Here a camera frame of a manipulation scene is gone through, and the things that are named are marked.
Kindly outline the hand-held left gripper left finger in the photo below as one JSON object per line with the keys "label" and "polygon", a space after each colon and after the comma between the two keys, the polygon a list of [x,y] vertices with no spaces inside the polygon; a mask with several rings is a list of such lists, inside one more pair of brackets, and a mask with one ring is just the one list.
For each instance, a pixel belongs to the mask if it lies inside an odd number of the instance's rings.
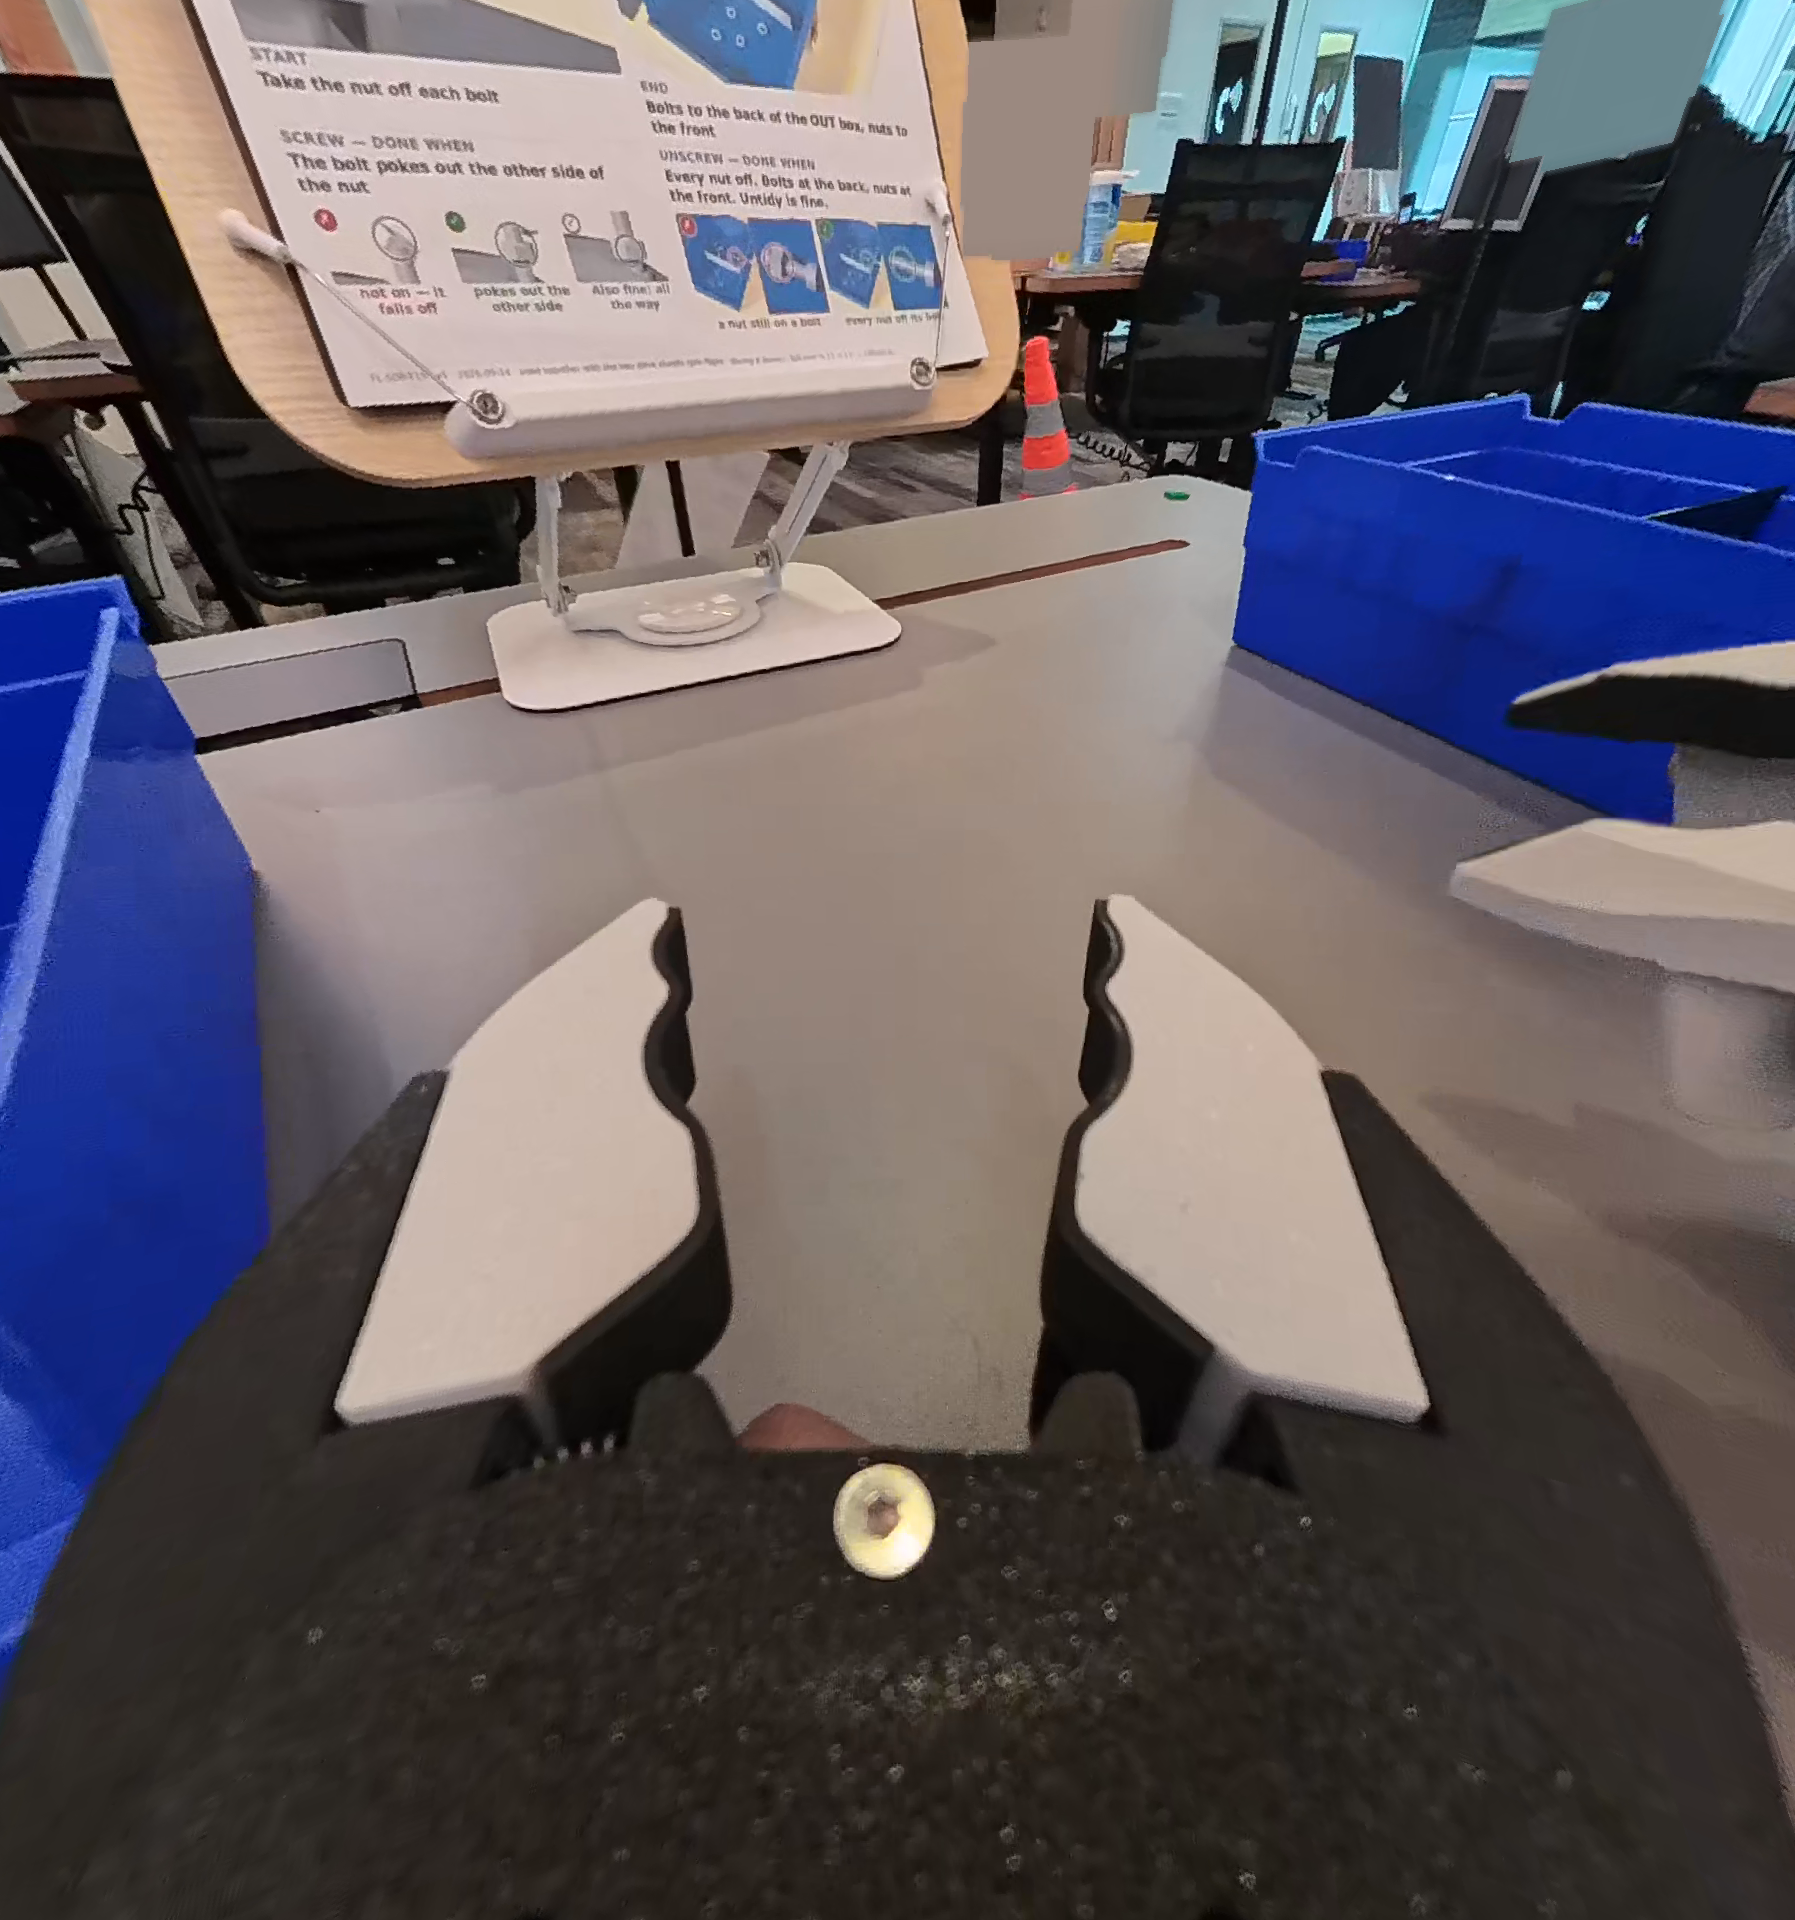
{"label": "hand-held left gripper left finger", "polygon": [[645,899],[517,988],[453,1056],[333,1413],[507,1404],[543,1449],[621,1443],[731,1312],[691,1112],[681,913]]}

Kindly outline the blue plastic bin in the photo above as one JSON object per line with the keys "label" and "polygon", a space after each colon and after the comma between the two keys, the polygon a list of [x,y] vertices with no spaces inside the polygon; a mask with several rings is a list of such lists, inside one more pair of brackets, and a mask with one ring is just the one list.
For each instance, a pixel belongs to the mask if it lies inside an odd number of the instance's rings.
{"label": "blue plastic bin", "polygon": [[255,875],[117,578],[0,592],[0,1702],[269,1234]]}
{"label": "blue plastic bin", "polygon": [[[1795,430],[1497,396],[1255,445],[1235,647],[1593,813],[1669,823],[1671,749],[1513,729],[1515,699],[1795,641]],[[1752,545],[1647,518],[1772,486]]]}

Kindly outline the document stand with wooden board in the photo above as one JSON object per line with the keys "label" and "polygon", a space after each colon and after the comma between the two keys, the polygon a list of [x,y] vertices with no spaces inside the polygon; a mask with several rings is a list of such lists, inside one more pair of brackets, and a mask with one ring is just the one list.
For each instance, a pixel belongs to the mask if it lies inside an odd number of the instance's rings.
{"label": "document stand with wooden board", "polygon": [[[233,372],[259,410],[327,464],[399,488],[531,481],[535,596],[487,620],[505,702],[525,713],[593,709],[817,661],[873,655],[895,616],[829,568],[795,560],[853,445],[979,421],[1005,392],[1017,321],[1005,266],[965,243],[959,135],[967,47],[955,5],[913,5],[947,211],[983,329],[975,369],[915,362],[843,369],[835,392],[775,380],[539,396],[521,413],[491,395],[407,406],[347,404],[333,387],[289,255],[227,118],[189,5],[89,5],[93,35]],[[711,553],[629,571],[625,584],[567,584],[557,559],[563,483],[643,469],[649,492],[689,508],[687,462],[805,455],[785,507],[745,554]]]}

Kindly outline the black bin divider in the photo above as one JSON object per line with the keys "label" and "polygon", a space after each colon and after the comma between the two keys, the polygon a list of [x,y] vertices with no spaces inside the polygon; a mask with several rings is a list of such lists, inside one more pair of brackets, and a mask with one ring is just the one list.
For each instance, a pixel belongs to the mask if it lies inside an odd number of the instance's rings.
{"label": "black bin divider", "polygon": [[1685,533],[1706,534],[1734,542],[1756,542],[1762,538],[1772,511],[1782,503],[1784,486],[1730,492],[1708,500],[1675,507],[1655,512],[1649,525],[1669,527]]}

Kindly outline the orange traffic cone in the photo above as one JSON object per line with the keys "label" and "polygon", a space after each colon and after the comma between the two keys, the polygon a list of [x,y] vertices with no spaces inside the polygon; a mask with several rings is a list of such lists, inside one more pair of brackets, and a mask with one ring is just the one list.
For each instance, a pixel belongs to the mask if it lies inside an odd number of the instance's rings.
{"label": "orange traffic cone", "polygon": [[1071,445],[1053,372],[1051,343],[1035,335],[1021,362],[1023,437],[1019,497],[1053,498],[1075,490]]}

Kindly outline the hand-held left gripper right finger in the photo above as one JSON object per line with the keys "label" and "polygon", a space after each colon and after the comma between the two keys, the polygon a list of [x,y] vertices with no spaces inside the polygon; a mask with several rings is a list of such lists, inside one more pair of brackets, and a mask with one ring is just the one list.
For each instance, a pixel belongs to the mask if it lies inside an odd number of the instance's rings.
{"label": "hand-held left gripper right finger", "polygon": [[1145,1453],[1203,1467],[1269,1406],[1421,1430],[1431,1391],[1307,1041],[1129,894],[1093,907],[1081,996],[1033,1436],[1087,1376],[1123,1384]]}

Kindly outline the printed instruction sheet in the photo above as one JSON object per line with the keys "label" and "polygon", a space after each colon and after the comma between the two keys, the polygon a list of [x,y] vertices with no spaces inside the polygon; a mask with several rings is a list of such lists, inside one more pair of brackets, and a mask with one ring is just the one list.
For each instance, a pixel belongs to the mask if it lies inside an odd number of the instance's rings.
{"label": "printed instruction sheet", "polygon": [[985,359],[913,5],[189,18],[353,409]]}

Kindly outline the black office chair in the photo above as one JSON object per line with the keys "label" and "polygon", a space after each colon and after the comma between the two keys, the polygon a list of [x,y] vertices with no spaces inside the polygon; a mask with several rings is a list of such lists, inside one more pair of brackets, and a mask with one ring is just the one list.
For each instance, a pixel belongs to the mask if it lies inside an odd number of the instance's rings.
{"label": "black office chair", "polygon": [[233,372],[105,78],[0,73],[0,143],[119,343],[147,477],[239,629],[259,609],[361,612],[515,587],[533,527],[513,483],[399,490],[341,472]]}
{"label": "black office chair", "polygon": [[1657,413],[1683,392],[1724,344],[1756,243],[1792,170],[1778,135],[1750,135],[1710,88],[1693,92],[1609,301],[1577,329],[1555,417],[1583,402]]}
{"label": "black office chair", "polygon": [[1093,331],[1083,392],[1149,472],[1171,470],[1169,447],[1187,445],[1197,479],[1249,488],[1341,153],[1341,141],[1177,144],[1121,348]]}

